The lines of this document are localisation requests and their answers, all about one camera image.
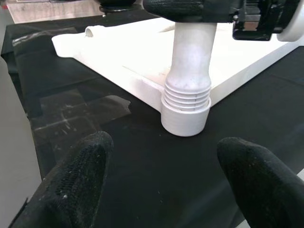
black table surface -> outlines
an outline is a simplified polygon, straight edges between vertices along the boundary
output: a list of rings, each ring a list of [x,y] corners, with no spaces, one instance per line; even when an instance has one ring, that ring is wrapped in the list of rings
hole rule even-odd
[[[304,48],[213,106],[202,133],[181,138],[165,131],[144,102],[76,60],[57,57],[51,42],[88,25],[151,18],[141,10],[7,27],[1,56],[28,114],[41,176],[79,138],[104,130],[114,153],[95,227],[234,228],[242,215],[217,142],[242,137],[269,148],[294,172],[304,167]]]

black fabric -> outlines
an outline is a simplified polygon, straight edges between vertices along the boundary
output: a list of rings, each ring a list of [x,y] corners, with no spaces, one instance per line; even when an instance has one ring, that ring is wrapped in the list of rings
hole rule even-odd
[[[11,227],[93,227],[112,150],[113,141],[105,132],[89,135],[73,145]]]
[[[53,29],[51,24],[80,32],[86,25],[151,17],[132,11],[72,23],[41,22],[39,30],[44,24],[45,30]],[[15,25],[8,27],[9,36],[17,38],[19,28],[33,32],[31,24]],[[65,147],[84,135],[105,130],[113,137],[95,227],[235,228],[243,217],[216,155],[217,142],[224,137],[264,145],[294,172],[303,168],[303,47],[213,106],[202,133],[180,138],[165,131],[160,114],[136,97],[77,61],[57,57],[50,38],[11,47],[40,170],[47,173]]]
[[[251,228],[304,227],[304,182],[273,153],[240,138],[221,140],[217,151]]]

white plastic pipe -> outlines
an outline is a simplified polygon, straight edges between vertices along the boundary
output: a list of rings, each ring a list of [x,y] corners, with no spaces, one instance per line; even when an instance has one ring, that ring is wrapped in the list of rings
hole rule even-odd
[[[209,64],[215,23],[176,23],[171,70],[161,99],[161,123],[172,134],[200,133],[211,100]]]

floor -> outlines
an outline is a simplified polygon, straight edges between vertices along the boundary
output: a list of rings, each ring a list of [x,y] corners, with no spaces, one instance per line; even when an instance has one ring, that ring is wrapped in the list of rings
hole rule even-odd
[[[11,23],[8,10],[0,7],[0,50],[5,27]],[[41,178],[29,122],[1,57],[0,129],[0,227],[5,228]]]

white plastic part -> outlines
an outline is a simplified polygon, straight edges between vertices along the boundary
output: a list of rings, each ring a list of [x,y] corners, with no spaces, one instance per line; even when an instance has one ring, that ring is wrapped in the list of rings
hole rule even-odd
[[[171,70],[161,99],[161,123],[170,133],[193,136],[205,127],[211,100],[209,65],[217,25],[176,23]]]
[[[298,7],[282,33],[277,35],[278,40],[284,42],[294,42],[304,34],[304,0],[301,0]]]
[[[132,31],[129,34],[126,34],[126,30],[122,26],[117,26],[113,27],[114,31],[109,33],[109,30],[103,30],[104,33],[108,33],[103,36],[88,37],[85,33],[64,34],[53,37],[52,41],[58,56],[72,57],[83,63],[161,112],[161,117],[165,117],[166,121],[171,119],[173,122],[173,117],[176,116],[177,112],[176,110],[171,112],[172,106],[168,105],[167,102],[162,102],[162,95],[165,91],[166,77],[172,64],[174,30],[170,29],[172,25],[168,26],[172,22],[168,22],[166,19],[156,20],[157,22],[153,23],[148,20],[128,24]],[[154,24],[158,29],[149,33],[147,27],[151,24]],[[277,40],[276,34],[269,42],[237,41],[232,38],[232,26],[232,24],[217,25],[209,66],[212,103],[208,102],[206,109],[304,44],[303,37],[296,42],[280,42]],[[207,116],[208,112],[203,108],[199,109],[198,106],[191,110],[192,115],[195,116],[200,111],[205,111]],[[188,113],[180,110],[177,114],[179,114],[179,121],[175,123],[180,124],[180,121]],[[186,128],[184,133],[176,134],[191,135],[186,132]]]

